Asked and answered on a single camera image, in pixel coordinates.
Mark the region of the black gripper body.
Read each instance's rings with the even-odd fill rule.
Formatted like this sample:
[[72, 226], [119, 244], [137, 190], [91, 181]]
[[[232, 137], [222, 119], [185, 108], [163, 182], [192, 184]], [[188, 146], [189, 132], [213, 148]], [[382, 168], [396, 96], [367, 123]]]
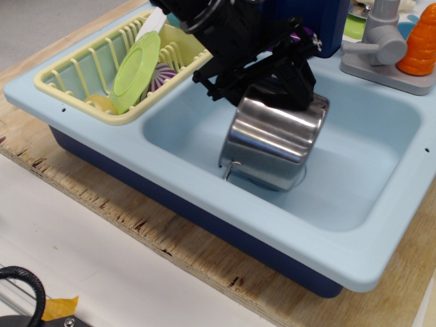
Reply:
[[[193, 75], [193, 81], [205, 87], [207, 78], [219, 74], [276, 77], [275, 63], [284, 59], [307, 61], [318, 52], [316, 36], [305, 34], [301, 16], [270, 20], [263, 14], [262, 4], [262, 1], [153, 2], [165, 14], [175, 15], [181, 29], [211, 53], [211, 60]], [[290, 45], [284, 40], [294, 29], [301, 32], [300, 45]]]

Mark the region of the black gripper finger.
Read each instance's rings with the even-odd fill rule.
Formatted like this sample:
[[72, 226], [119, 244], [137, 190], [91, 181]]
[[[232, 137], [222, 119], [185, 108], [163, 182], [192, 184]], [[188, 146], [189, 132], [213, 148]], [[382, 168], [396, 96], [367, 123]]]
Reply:
[[305, 59], [284, 59], [275, 63], [274, 75], [299, 110], [306, 110], [313, 101], [316, 79]]
[[226, 99], [232, 105], [237, 106], [251, 85], [266, 78], [267, 76], [250, 77], [238, 74], [219, 74], [206, 79], [207, 95], [214, 102]]

